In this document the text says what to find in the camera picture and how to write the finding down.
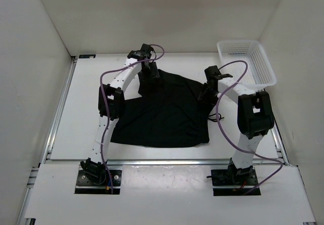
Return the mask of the black shorts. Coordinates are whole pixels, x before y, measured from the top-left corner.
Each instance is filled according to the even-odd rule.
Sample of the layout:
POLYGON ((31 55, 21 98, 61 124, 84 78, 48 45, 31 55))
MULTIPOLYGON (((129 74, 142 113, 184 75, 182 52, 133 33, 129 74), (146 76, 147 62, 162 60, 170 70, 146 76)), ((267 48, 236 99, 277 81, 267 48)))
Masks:
POLYGON ((212 105, 198 100, 203 84, 159 70, 160 84, 151 93, 125 101, 111 137, 117 144, 153 148, 187 148, 210 141, 212 105))

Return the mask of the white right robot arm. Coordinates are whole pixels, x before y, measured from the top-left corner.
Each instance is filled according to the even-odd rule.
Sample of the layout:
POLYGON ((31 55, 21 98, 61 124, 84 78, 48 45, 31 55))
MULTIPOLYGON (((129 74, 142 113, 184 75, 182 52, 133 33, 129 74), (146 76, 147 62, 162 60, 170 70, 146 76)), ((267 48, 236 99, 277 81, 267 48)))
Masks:
POLYGON ((207 82, 203 84, 198 101, 205 108, 218 110, 220 99, 227 96, 237 104, 237 126, 240 131, 238 144, 229 137, 235 153, 228 165, 228 180, 240 184, 253 169, 253 158, 261 140, 274 127, 274 115, 270 96, 266 91, 257 92, 234 80, 230 74, 222 74, 217 66, 205 69, 207 82))

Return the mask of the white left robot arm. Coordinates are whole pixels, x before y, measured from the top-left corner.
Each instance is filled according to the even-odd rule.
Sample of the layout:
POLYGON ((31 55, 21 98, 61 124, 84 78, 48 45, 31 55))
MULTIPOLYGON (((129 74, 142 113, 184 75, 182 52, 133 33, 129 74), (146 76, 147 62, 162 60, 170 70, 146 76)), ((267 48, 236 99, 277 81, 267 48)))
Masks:
POLYGON ((89 179, 96 185, 102 184, 110 174, 107 166, 108 150, 113 130, 125 109, 125 91, 135 76, 142 73, 155 74, 157 56, 155 44, 143 44, 139 50, 131 51, 124 65, 116 70, 108 70, 100 75, 98 110, 99 127, 86 161, 80 163, 89 179))

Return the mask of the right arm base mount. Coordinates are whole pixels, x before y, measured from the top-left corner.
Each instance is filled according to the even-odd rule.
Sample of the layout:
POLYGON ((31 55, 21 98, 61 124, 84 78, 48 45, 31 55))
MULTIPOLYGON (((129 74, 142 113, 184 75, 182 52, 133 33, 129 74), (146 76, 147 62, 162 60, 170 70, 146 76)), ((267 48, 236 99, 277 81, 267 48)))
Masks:
POLYGON ((260 196, 259 181, 253 166, 236 168, 234 164, 226 169, 212 169, 206 176, 211 179, 213 196, 260 196))

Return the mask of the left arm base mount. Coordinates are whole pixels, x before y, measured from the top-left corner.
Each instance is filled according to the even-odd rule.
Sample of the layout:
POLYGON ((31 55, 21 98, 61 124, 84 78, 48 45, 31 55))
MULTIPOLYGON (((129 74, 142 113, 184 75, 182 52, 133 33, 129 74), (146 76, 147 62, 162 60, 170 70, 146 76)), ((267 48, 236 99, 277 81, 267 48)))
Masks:
POLYGON ((121 169, 113 169, 108 172, 104 164, 95 163, 89 158, 80 162, 74 193, 119 195, 121 184, 121 169))

